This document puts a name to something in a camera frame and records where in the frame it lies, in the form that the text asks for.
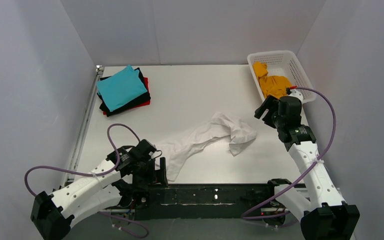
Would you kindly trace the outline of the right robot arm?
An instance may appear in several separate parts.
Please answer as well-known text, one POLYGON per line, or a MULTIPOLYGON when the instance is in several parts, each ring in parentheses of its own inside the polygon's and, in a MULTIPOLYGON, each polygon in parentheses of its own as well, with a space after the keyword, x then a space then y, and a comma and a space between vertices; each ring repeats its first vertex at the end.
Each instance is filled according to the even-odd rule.
POLYGON ((360 218, 356 205, 347 204, 335 188, 320 158, 315 135, 301 123, 302 102, 295 96, 277 99, 268 96, 255 111, 255 118, 276 129, 279 140, 295 161, 309 198, 298 193, 291 183, 274 186, 279 200, 300 222, 307 240, 349 240, 360 218))

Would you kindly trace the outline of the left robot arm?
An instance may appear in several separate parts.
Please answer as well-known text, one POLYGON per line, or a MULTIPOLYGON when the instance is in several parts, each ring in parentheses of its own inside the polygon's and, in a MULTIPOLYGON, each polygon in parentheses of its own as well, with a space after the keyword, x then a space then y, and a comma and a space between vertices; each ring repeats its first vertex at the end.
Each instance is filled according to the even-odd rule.
POLYGON ((155 163, 158 150, 147 140, 122 146, 98 166, 66 187, 34 198, 31 221, 45 240, 63 239, 83 219, 111 207, 133 213, 146 208, 149 186, 168 185, 166 159, 155 163))

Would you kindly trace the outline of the white t-shirt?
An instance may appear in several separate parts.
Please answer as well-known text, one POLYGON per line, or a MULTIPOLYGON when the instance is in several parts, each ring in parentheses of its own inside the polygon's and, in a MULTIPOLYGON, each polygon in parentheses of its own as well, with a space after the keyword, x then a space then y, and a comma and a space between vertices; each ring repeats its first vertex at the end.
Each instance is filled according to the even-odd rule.
POLYGON ((202 152, 209 144, 226 138, 230 139, 229 152, 237 156, 257 138, 257 131, 234 114, 215 112, 199 126, 158 142, 156 147, 167 160, 167 179, 175 181, 191 156, 202 152))

